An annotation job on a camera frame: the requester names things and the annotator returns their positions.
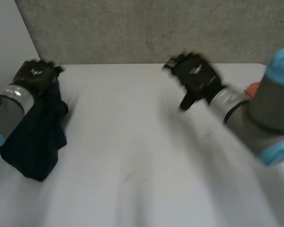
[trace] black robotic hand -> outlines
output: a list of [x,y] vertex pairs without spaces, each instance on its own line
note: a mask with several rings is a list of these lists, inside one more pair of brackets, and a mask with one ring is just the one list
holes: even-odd
[[18,84],[29,90],[35,96],[41,96],[57,81],[63,72],[60,66],[52,61],[25,61],[16,73],[13,84]]
[[225,88],[217,72],[199,54],[182,53],[178,57],[170,58],[163,68],[170,70],[187,90],[180,104],[180,109],[183,111],[188,110],[195,101],[203,98],[210,103],[214,96]]

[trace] black cloth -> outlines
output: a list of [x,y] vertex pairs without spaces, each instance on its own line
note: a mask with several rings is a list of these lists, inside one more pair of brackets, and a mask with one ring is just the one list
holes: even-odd
[[1,157],[25,177],[43,181],[58,162],[66,137],[60,123],[68,112],[59,83],[52,84],[0,147]]

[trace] white tabletop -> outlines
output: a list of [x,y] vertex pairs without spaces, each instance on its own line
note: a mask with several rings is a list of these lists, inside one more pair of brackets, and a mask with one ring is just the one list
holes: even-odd
[[[218,64],[242,90],[260,64]],[[159,64],[69,65],[68,145],[43,183],[0,157],[0,227],[284,227],[284,163],[262,167]]]

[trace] concrete wall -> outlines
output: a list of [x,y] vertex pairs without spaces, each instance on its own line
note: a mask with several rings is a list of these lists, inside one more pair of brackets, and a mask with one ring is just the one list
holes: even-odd
[[284,45],[284,0],[16,0],[42,58],[163,62],[183,50],[267,63]]

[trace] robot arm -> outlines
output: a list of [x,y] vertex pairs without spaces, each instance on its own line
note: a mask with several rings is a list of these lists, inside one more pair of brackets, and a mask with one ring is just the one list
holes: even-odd
[[264,165],[284,161],[284,49],[273,57],[252,100],[223,85],[200,55],[181,54],[171,58],[164,68],[187,89],[181,110],[204,98],[209,109]]
[[41,97],[61,72],[52,62],[23,63],[13,83],[0,92],[0,146],[32,108],[34,99]]

